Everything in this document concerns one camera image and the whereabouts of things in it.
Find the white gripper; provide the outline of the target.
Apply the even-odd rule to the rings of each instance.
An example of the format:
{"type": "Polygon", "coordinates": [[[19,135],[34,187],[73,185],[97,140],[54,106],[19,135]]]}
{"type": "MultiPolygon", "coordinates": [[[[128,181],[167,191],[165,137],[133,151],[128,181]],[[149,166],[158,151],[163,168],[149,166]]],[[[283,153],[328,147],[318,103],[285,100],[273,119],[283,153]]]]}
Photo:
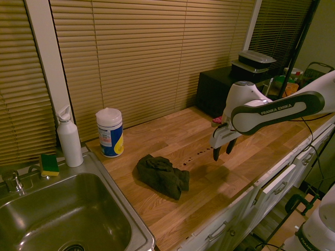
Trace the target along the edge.
{"type": "Polygon", "coordinates": [[[217,127],[210,138],[210,146],[213,147],[214,161],[218,161],[219,159],[221,146],[228,142],[229,144],[226,148],[226,153],[230,154],[238,137],[239,132],[232,130],[227,125],[220,125],[217,127]]]}

